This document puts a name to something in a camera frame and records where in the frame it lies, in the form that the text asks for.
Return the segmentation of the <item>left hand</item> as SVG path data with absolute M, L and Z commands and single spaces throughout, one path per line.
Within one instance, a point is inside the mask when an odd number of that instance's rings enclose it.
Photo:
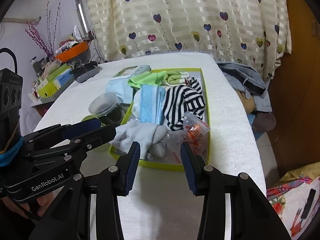
M 22 209 L 25 209 L 26 211 L 31 212 L 30 206 L 28 203 L 19 204 L 20 207 L 18 207 L 9 197 L 1 198 L 1 200 L 10 211 L 17 213 L 24 218 L 29 218 L 22 210 Z M 37 210 L 37 215 L 42 217 L 53 200 L 54 200 L 54 194 L 52 192 L 37 198 L 36 201 L 37 201 L 37 204 L 39 205 L 39 208 Z

